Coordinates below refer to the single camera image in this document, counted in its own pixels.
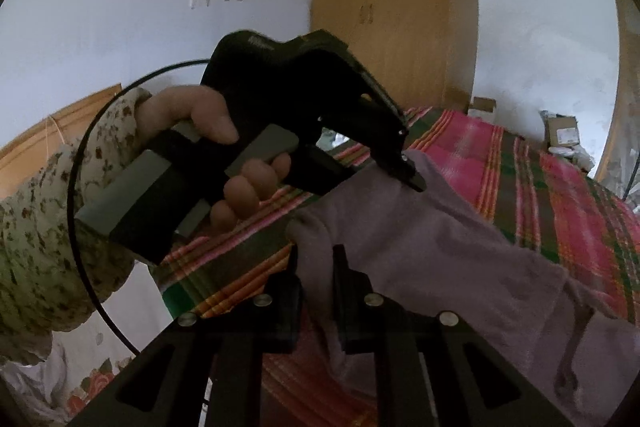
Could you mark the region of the patterned left sleeve forearm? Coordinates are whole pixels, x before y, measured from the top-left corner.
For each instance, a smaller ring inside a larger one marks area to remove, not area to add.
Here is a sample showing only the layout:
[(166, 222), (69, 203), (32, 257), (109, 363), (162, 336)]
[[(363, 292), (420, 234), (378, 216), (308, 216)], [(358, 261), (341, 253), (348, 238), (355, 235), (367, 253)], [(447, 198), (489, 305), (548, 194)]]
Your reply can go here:
[[(91, 132), (76, 181), (77, 208), (95, 200), (136, 157), (134, 112), (148, 98), (136, 88)], [(67, 185), (79, 143), (64, 144), (35, 176), (1, 203), (1, 360), (35, 365), (55, 332), (88, 320), (94, 306), (78, 275), (66, 220)]]

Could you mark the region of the person left hand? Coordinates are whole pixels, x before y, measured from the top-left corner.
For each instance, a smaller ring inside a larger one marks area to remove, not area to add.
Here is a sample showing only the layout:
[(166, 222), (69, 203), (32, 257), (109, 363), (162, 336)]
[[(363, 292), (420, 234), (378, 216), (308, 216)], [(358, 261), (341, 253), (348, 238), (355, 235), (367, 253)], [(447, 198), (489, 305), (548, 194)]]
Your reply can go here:
[[(224, 97), (209, 87), (167, 88), (138, 104), (134, 117), (142, 143), (185, 119), (192, 121), (198, 134), (214, 142), (232, 144), (239, 140)], [(291, 157), (287, 153), (270, 162), (256, 158), (245, 161), (240, 173), (224, 184), (224, 198), (210, 210), (212, 233), (228, 233), (252, 217), (260, 204), (278, 191), (290, 169)]]

